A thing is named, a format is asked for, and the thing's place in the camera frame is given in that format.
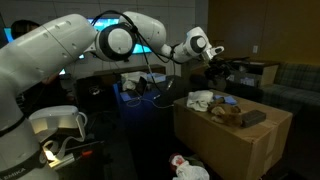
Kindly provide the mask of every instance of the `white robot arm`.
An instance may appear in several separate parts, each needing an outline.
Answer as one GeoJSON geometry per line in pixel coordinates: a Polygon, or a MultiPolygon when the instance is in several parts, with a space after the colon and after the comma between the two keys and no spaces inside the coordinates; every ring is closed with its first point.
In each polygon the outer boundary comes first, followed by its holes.
{"type": "Polygon", "coordinates": [[[101,32],[80,15],[64,16],[0,49],[1,180],[58,179],[45,160],[36,163],[38,168],[24,166],[31,159],[41,159],[43,153],[32,123],[25,120],[15,98],[77,60],[83,52],[95,53],[105,61],[124,60],[131,55],[139,34],[155,53],[180,63],[198,56],[210,60],[223,51],[223,47],[210,45],[201,28],[189,31],[187,39],[172,48],[165,44],[166,30],[162,23],[134,12],[124,14],[131,20],[121,17],[118,25],[101,32]]]}

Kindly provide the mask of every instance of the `sofa cushion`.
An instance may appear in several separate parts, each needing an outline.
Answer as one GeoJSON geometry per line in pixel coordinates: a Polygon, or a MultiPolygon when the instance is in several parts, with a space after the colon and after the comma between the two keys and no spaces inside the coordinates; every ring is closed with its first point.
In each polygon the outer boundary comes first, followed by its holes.
{"type": "Polygon", "coordinates": [[[297,114],[303,105],[320,107],[320,93],[273,84],[262,88],[262,103],[297,114]]]}
{"type": "Polygon", "coordinates": [[[274,83],[320,92],[320,66],[283,63],[278,68],[274,83]]]}

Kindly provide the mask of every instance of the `wall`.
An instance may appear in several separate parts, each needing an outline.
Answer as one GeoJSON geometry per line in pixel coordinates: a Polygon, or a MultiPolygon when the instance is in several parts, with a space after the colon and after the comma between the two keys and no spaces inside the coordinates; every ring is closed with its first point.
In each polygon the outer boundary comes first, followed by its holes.
{"type": "Polygon", "coordinates": [[[319,9],[317,0],[212,0],[208,35],[226,57],[320,64],[319,9]]]}
{"type": "MultiPolygon", "coordinates": [[[[207,7],[203,1],[201,8],[207,7]]],[[[195,26],[195,0],[0,0],[0,12],[5,25],[10,27],[15,20],[29,19],[45,23],[57,17],[78,13],[93,18],[105,10],[136,11],[160,20],[167,29],[169,45],[181,43],[186,32],[195,26]]],[[[198,24],[206,26],[203,20],[198,24]]],[[[152,54],[148,55],[151,64],[163,64],[152,54]]],[[[69,65],[66,69],[76,78],[91,76],[94,71],[144,65],[142,55],[133,55],[129,62],[102,62],[92,56],[69,65]]],[[[173,65],[165,65],[167,74],[173,74],[173,65]]],[[[176,65],[176,74],[180,75],[180,66],[176,65]]]]}

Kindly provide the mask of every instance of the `gray sofa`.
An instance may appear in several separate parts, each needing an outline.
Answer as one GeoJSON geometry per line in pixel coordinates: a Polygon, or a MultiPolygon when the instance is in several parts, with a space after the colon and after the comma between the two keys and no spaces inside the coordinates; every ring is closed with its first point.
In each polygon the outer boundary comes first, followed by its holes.
{"type": "Polygon", "coordinates": [[[262,90],[263,104],[294,115],[306,107],[320,110],[320,66],[282,63],[274,84],[262,90]]]}

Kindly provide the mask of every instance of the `brown cardboard box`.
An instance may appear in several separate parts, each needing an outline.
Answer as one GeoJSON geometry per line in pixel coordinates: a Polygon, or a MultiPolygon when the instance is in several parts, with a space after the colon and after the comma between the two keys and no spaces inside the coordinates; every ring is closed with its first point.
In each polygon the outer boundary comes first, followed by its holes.
{"type": "Polygon", "coordinates": [[[232,128],[212,122],[209,113],[187,108],[183,98],[174,102],[175,134],[223,179],[257,180],[280,160],[292,114],[234,98],[242,112],[257,109],[267,119],[249,128],[232,128]]]}

